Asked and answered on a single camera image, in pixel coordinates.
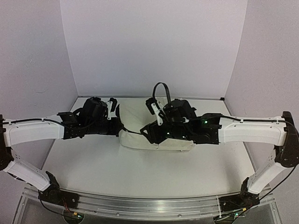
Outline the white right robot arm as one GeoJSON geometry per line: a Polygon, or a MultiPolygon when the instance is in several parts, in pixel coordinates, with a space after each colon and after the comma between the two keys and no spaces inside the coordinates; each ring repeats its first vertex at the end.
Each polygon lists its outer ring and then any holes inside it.
{"type": "Polygon", "coordinates": [[[194,144],[257,142],[273,144],[274,151],[263,167],[246,178],[239,194],[219,198],[222,211],[249,209],[260,203],[259,194],[278,174],[299,164],[299,133],[290,112],[273,118],[238,118],[221,113],[196,116],[187,100],[175,99],[161,106],[152,97],[146,106],[156,121],[140,132],[150,143],[167,139],[189,140],[194,144]]]}

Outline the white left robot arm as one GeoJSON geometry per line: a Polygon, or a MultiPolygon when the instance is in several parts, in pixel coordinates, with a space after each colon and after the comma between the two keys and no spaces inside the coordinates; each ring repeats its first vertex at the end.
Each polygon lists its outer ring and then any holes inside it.
{"type": "Polygon", "coordinates": [[[122,128],[117,114],[118,102],[99,97],[88,98],[72,112],[59,112],[42,118],[0,119],[0,169],[15,179],[26,182],[53,203],[63,199],[59,183],[49,171],[43,171],[14,147],[34,146],[39,142],[81,139],[87,135],[117,136],[122,128]]]}

